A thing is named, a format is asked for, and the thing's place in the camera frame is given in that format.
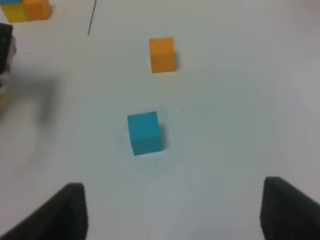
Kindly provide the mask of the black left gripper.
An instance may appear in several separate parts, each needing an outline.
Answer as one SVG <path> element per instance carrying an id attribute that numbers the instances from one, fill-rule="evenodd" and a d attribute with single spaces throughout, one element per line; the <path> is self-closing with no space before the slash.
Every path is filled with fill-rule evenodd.
<path id="1" fill-rule="evenodd" d="M 0 92 L 4 93 L 9 84 L 13 58 L 17 52 L 17 41 L 13 25 L 0 24 Z"/>

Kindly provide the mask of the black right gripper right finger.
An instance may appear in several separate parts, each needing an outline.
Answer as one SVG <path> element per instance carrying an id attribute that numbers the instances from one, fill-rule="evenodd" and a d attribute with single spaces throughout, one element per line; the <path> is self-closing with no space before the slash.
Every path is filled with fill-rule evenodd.
<path id="1" fill-rule="evenodd" d="M 259 220 L 266 240 L 320 238 L 320 204 L 278 176 L 264 180 Z"/>

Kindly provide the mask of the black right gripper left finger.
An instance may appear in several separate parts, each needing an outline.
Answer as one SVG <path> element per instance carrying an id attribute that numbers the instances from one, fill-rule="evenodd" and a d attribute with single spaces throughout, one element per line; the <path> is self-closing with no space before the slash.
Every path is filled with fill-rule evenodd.
<path id="1" fill-rule="evenodd" d="M 68 183 L 2 240 L 85 240 L 89 228 L 85 186 Z"/>

